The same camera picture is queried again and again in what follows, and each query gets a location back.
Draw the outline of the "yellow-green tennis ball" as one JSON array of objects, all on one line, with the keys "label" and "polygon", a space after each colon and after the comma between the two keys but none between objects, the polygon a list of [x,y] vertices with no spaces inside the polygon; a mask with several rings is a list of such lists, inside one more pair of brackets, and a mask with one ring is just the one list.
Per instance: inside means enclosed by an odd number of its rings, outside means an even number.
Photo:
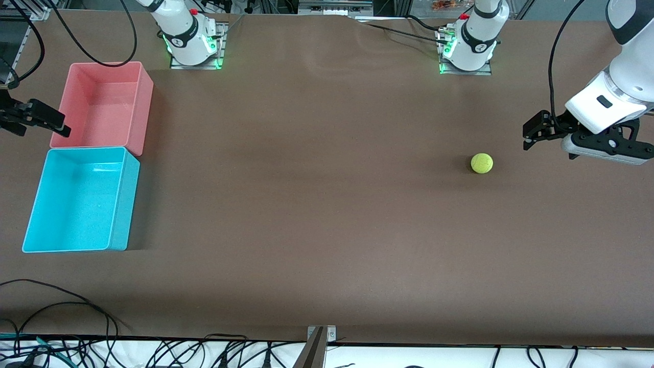
[{"label": "yellow-green tennis ball", "polygon": [[470,167],[476,174],[487,174],[493,169],[494,161],[492,156],[486,153],[477,153],[472,156]]}]

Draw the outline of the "pink plastic bin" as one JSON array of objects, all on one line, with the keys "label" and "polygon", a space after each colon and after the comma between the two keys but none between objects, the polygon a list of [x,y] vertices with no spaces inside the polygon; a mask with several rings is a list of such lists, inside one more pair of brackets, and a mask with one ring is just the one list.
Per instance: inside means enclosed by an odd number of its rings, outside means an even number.
[{"label": "pink plastic bin", "polygon": [[73,63],[68,68],[59,112],[72,132],[52,134],[51,148],[144,149],[154,84],[140,61],[110,67]]}]

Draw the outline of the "blue plastic bin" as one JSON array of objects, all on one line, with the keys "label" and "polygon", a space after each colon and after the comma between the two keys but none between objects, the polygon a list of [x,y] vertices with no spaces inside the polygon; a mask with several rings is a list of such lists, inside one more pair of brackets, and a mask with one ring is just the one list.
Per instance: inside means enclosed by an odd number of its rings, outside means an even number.
[{"label": "blue plastic bin", "polygon": [[140,168],[124,147],[49,150],[23,252],[126,250]]}]

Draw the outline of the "dark support beam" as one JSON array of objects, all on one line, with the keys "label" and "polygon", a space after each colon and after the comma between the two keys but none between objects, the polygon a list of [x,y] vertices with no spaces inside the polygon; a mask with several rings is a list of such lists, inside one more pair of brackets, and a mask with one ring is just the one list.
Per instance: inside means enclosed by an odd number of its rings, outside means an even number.
[{"label": "dark support beam", "polygon": [[292,368],[324,368],[329,326],[311,326],[309,329],[308,340]]}]

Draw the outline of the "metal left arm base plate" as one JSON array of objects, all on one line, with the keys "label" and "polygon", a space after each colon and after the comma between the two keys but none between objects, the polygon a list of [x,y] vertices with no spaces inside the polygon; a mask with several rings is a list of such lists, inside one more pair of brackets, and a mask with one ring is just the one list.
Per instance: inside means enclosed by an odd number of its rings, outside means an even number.
[{"label": "metal left arm base plate", "polygon": [[448,27],[439,27],[434,31],[435,39],[444,40],[445,43],[437,47],[439,57],[439,73],[441,75],[474,75],[474,76],[490,76],[492,75],[492,68],[489,59],[478,70],[467,71],[456,67],[450,57],[453,51],[458,46],[459,42],[455,36],[455,29]]}]

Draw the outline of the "aluminium frame profile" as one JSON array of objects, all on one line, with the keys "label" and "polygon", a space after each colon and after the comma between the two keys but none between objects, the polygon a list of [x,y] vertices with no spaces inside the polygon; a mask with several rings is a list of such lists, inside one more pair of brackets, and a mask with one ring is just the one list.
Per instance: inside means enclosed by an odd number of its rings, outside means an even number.
[{"label": "aluminium frame profile", "polygon": [[0,0],[0,19],[21,20],[24,13],[32,21],[42,21],[50,9],[43,0]]}]

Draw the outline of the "silver metal rail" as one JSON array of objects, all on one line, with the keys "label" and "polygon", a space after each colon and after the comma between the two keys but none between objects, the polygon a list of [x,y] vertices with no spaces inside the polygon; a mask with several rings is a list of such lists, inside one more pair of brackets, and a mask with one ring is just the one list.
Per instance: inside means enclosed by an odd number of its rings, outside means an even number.
[{"label": "silver metal rail", "polygon": [[297,0],[298,15],[373,16],[372,0]]}]

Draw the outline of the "silver table edge bracket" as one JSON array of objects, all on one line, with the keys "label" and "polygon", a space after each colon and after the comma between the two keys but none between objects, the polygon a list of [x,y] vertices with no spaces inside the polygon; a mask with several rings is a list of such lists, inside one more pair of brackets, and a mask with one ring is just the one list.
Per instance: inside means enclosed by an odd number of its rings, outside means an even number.
[{"label": "silver table edge bracket", "polygon": [[317,331],[318,328],[324,328],[327,342],[336,341],[336,339],[337,339],[336,326],[330,326],[330,325],[327,325],[327,326],[325,326],[325,325],[310,325],[310,326],[308,326],[307,340],[309,340],[309,338],[311,338],[311,335],[313,335],[313,333],[315,331]]}]

